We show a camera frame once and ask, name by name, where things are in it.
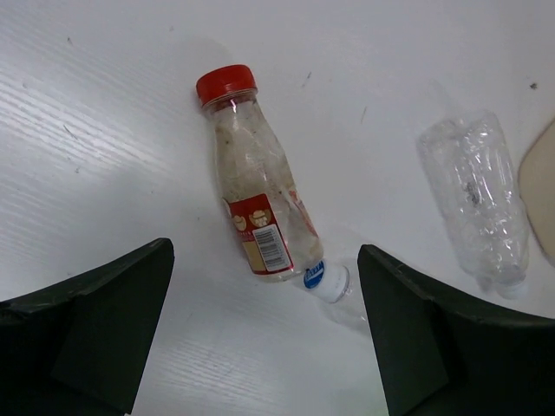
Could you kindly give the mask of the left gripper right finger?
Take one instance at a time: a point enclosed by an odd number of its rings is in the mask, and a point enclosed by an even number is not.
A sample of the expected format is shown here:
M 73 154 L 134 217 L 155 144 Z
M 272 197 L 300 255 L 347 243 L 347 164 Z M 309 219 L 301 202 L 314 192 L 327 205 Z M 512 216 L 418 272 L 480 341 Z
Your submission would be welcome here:
M 552 319 L 471 296 L 374 245 L 357 266 L 390 414 L 553 414 Z

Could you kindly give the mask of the red cap sauce bottle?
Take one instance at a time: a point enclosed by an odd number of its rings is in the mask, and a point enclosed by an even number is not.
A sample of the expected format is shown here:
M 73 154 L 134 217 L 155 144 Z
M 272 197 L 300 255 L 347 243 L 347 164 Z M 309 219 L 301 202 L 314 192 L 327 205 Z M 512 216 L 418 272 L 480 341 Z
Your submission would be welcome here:
M 219 193 L 252 273 L 269 282 L 303 275 L 323 259 L 323 246 L 253 73 L 243 64 L 218 68 L 196 91 L 214 131 Z

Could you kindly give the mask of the clear bottle centre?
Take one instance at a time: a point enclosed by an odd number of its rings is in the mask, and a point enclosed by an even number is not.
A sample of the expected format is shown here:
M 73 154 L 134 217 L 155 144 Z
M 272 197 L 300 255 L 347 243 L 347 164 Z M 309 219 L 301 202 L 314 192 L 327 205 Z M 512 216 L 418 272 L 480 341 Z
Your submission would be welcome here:
M 303 289 L 322 302 L 324 314 L 334 323 L 370 336 L 359 278 L 346 266 L 322 259 L 305 271 Z

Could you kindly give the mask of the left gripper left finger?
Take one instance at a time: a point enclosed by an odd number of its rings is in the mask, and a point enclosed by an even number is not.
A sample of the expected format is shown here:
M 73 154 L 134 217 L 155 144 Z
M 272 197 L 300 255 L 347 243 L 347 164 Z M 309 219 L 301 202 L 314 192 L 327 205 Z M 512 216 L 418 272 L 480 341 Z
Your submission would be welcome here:
M 1 302 L 3 415 L 129 415 L 174 266 L 158 238 Z

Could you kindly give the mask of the beige plastic bin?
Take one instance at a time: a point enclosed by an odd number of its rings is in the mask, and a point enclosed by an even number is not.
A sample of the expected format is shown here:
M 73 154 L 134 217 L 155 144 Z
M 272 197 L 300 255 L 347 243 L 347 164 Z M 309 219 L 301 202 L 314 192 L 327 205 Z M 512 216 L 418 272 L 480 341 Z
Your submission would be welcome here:
M 554 121 L 522 159 L 519 190 L 539 247 L 554 264 Z

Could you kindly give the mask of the clear bottle near bin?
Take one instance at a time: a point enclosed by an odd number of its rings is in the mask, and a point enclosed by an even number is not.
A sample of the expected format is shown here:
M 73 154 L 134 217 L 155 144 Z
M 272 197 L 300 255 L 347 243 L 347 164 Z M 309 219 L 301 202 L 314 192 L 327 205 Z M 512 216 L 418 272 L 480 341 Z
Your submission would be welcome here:
M 522 296 L 530 231 L 497 116 L 446 118 L 416 147 L 460 267 L 505 299 Z

